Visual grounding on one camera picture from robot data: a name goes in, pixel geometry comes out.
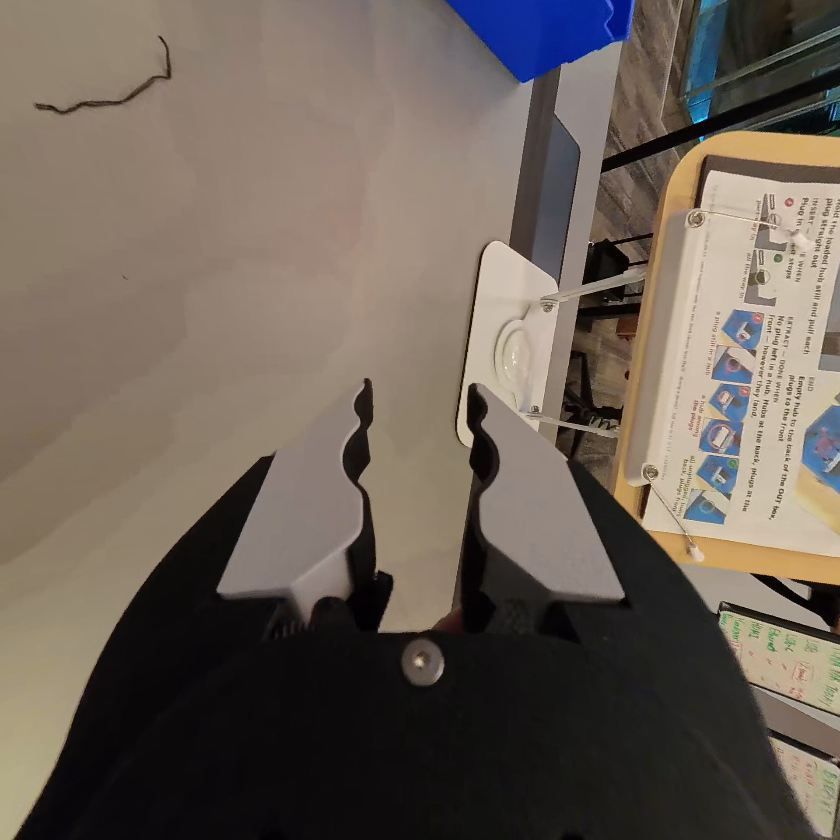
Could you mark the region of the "handwritten whiteboard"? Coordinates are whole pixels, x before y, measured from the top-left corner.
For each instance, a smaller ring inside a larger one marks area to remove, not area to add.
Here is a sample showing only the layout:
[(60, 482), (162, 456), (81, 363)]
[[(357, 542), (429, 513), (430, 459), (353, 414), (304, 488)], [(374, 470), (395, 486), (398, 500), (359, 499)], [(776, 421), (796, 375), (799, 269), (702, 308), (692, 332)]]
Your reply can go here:
[(839, 811), (837, 761), (776, 732), (770, 734), (770, 744), (814, 834), (834, 838)]

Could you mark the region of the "green marked whiteboard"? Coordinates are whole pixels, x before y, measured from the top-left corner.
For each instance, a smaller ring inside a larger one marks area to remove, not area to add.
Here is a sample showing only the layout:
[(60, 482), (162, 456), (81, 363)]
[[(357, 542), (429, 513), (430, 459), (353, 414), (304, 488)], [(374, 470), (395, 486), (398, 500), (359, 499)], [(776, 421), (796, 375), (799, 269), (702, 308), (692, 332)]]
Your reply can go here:
[(752, 686), (839, 715), (837, 635), (727, 602), (717, 618)]

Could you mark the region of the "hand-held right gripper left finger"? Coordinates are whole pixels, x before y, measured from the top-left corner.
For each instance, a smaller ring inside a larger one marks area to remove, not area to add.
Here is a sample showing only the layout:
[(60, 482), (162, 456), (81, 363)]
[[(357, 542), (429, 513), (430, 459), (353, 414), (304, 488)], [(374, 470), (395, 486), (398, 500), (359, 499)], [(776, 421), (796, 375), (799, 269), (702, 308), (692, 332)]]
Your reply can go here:
[(338, 397), (273, 455), (217, 594), (276, 597), (301, 621), (324, 598), (347, 600), (375, 574), (370, 499), (369, 379)]

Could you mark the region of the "blue storage bin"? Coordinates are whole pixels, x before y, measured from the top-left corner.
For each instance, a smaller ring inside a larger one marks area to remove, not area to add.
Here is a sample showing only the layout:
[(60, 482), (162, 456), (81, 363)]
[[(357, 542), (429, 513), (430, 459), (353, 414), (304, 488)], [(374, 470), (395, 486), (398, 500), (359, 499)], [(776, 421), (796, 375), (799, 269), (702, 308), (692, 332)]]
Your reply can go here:
[(541, 77), (630, 34), (635, 1), (449, 1), (519, 81)]

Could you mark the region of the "instruction sheet wooden board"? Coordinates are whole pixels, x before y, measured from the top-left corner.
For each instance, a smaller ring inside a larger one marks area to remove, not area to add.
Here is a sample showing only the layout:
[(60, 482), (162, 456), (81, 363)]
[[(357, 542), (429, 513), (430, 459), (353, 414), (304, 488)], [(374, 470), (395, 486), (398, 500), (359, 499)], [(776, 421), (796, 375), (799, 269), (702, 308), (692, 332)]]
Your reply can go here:
[(838, 584), (838, 151), (724, 133), (659, 199), (614, 496), (676, 562)]

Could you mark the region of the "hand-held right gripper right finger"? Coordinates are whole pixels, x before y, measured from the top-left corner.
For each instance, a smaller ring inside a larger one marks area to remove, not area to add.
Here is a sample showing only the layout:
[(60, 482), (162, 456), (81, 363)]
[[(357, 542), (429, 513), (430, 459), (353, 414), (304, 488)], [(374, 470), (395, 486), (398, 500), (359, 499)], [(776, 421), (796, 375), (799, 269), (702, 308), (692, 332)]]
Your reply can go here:
[(556, 603), (621, 604), (624, 588), (561, 452), (481, 384), (468, 388), (467, 426), (465, 627), (488, 628), (506, 609), (539, 628)]

